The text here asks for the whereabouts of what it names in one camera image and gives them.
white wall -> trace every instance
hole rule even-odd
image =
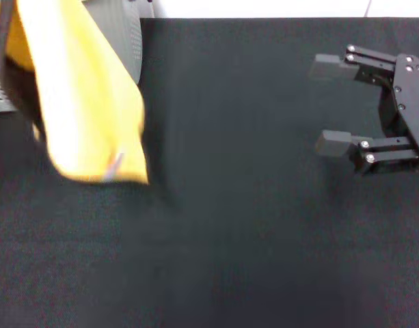
[[[152,12],[137,0],[141,16]],[[153,0],[154,15],[169,18],[363,17],[369,0]],[[371,0],[369,17],[419,17],[419,0]]]

gray mesh chair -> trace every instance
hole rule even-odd
[[[83,3],[127,72],[138,83],[142,64],[142,35],[137,2],[87,0]],[[0,86],[0,112],[14,110]]]

yellow cloth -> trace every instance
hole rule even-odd
[[[35,71],[57,170],[86,182],[147,182],[141,94],[80,0],[15,7],[6,53]]]

black tablecloth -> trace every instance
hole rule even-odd
[[[0,327],[419,327],[419,175],[356,178],[380,89],[311,81],[419,20],[143,20],[149,187],[58,176],[0,115]]]

screw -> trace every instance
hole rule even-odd
[[[372,154],[368,154],[368,155],[366,156],[366,160],[367,160],[369,163],[373,163],[373,162],[375,161],[375,157],[374,157]]]

